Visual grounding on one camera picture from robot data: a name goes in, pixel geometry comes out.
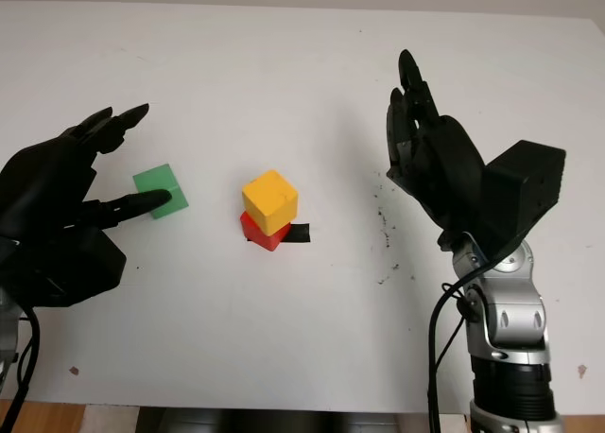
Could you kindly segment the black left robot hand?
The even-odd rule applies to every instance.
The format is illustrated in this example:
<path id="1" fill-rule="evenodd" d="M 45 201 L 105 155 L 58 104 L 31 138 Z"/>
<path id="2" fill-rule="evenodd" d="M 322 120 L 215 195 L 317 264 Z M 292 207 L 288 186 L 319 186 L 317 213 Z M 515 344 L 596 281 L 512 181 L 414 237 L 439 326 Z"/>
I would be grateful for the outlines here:
<path id="1" fill-rule="evenodd" d="M 1 170 L 1 236 L 28 242 L 76 226 L 103 230 L 167 204 L 172 196 L 165 189 L 107 202 L 85 199 L 96 176 L 96 156 L 117 150 L 148 111 L 143 104 L 115 115 L 108 107 L 15 153 Z"/>

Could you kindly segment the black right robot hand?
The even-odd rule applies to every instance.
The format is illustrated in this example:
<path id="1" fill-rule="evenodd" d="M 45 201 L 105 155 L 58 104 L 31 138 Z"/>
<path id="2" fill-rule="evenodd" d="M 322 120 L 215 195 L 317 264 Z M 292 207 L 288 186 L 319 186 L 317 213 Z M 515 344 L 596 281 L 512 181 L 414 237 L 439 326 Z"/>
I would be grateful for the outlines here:
<path id="1" fill-rule="evenodd" d="M 485 164 L 460 123 L 438 112 L 409 50 L 398 60 L 401 87 L 387 112 L 387 177 L 417 200 L 441 228 L 438 245 L 451 251 L 475 222 Z"/>

